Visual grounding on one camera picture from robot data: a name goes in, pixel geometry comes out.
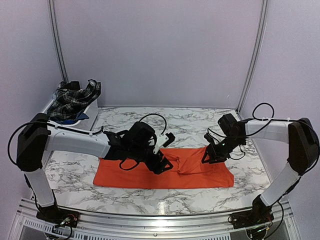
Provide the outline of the orange t-shirt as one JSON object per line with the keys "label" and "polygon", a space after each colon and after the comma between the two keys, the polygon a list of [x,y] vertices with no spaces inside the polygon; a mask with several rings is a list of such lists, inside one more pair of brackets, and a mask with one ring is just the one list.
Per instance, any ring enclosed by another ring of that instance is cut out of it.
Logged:
{"label": "orange t-shirt", "polygon": [[117,161],[99,160],[93,184],[99,187],[126,189],[207,189],[232,188],[234,175],[225,163],[203,164],[205,147],[162,148],[161,152],[173,164],[173,168],[161,174],[148,170],[144,163],[134,169],[132,159],[123,167]]}

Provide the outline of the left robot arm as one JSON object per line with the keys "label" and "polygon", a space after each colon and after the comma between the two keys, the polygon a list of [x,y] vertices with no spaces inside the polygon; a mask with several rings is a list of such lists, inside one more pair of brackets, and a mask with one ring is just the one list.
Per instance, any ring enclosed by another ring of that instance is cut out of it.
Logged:
{"label": "left robot arm", "polygon": [[173,168],[161,149],[174,140],[173,133],[162,131],[156,135],[155,130],[142,120],[120,132],[103,128],[89,131],[54,123],[46,114],[38,113],[11,134],[7,155],[23,172],[33,191],[38,211],[51,222],[58,223],[64,215],[43,169],[42,160],[46,151],[91,155],[121,164],[131,159],[136,165],[144,163],[149,171],[159,175]]}

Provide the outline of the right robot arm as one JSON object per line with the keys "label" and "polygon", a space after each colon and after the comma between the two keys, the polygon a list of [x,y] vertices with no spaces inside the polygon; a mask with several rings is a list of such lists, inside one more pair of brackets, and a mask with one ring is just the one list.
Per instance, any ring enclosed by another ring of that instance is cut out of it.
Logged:
{"label": "right robot arm", "polygon": [[255,144],[267,142],[266,147],[258,148],[258,153],[268,171],[271,164],[267,162],[270,155],[267,150],[273,150],[271,156],[281,159],[277,176],[273,176],[270,185],[253,200],[247,214],[252,224],[258,224],[272,206],[288,195],[319,160],[320,140],[317,132],[307,117],[236,120],[228,113],[217,123],[224,134],[222,141],[214,142],[209,133],[204,136],[209,144],[204,150],[201,160],[203,164],[219,164],[229,160],[233,150],[245,146],[248,139],[252,139]]}

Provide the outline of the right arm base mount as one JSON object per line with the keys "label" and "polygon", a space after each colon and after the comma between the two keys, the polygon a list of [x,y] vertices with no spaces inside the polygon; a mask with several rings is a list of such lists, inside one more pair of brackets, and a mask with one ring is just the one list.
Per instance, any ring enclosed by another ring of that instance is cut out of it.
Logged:
{"label": "right arm base mount", "polygon": [[227,221],[233,225],[234,229],[248,228],[255,225],[271,223],[273,220],[274,215],[271,211],[254,214],[252,209],[233,212],[227,219]]}

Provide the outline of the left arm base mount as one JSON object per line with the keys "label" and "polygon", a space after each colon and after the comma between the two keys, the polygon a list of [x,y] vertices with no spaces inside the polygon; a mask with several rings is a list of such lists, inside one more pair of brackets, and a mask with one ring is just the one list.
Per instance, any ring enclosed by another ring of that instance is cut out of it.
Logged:
{"label": "left arm base mount", "polygon": [[59,227],[72,227],[76,228],[80,218],[80,213],[78,211],[58,208],[54,210],[42,210],[38,211],[36,218],[53,223]]}

